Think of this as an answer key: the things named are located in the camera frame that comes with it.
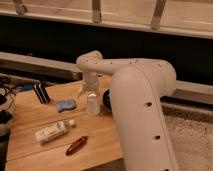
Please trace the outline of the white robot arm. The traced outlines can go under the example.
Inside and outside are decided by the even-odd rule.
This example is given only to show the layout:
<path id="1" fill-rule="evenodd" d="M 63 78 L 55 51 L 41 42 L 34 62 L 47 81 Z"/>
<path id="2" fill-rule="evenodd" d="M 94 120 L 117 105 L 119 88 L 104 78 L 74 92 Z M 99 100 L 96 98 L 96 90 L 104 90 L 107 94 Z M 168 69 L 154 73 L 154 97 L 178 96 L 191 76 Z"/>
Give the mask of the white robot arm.
<path id="1" fill-rule="evenodd" d="M 85 92 L 99 88 L 109 75 L 110 103 L 126 171 L 180 171 L 165 123 L 160 98 L 176 89 L 173 66 L 159 59 L 105 59 L 98 51 L 76 61 Z"/>

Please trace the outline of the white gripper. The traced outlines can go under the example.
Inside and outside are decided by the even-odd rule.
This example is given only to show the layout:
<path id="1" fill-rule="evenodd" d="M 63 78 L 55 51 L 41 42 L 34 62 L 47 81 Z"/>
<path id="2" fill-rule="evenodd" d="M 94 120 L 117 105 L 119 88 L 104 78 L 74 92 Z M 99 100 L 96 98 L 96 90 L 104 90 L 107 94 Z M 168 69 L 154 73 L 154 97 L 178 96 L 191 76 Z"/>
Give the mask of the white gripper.
<path id="1" fill-rule="evenodd" d="M 96 72 L 84 72 L 82 88 L 79 89 L 77 97 L 81 97 L 84 92 L 97 92 L 99 90 L 99 79 Z M 97 92 L 98 98 L 101 99 L 101 94 Z"/>

